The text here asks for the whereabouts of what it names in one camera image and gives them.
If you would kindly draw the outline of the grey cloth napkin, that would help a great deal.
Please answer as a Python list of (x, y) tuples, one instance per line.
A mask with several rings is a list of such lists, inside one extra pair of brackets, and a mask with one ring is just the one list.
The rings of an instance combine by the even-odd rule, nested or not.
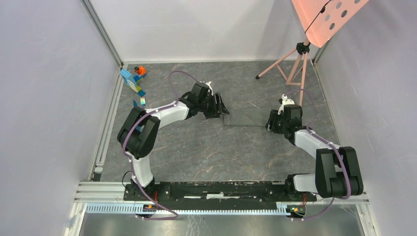
[(225, 126), (265, 127), (270, 111), (270, 109), (256, 107), (231, 109), (230, 113), (223, 117), (223, 124)]

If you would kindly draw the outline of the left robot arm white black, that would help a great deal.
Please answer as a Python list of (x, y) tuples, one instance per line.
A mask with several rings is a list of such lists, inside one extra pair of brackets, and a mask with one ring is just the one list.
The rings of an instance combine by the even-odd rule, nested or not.
[(154, 196), (154, 176), (149, 154), (154, 148), (159, 129), (198, 113), (206, 119), (229, 115), (221, 94), (214, 92), (209, 82), (196, 82), (191, 91), (172, 103), (154, 109), (134, 107), (120, 129), (117, 140), (131, 166), (131, 182), (142, 200)]

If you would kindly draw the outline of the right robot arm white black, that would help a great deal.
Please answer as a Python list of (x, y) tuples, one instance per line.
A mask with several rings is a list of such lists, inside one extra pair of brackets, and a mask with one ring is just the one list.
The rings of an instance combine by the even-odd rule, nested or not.
[(271, 110), (265, 125), (267, 131), (282, 134), (292, 145), (315, 159), (313, 174), (288, 176), (285, 197), (296, 201), (304, 192), (339, 199), (361, 195), (364, 185), (356, 150), (325, 140), (309, 126), (303, 125), (302, 114), (301, 106), (284, 105), (280, 111)]

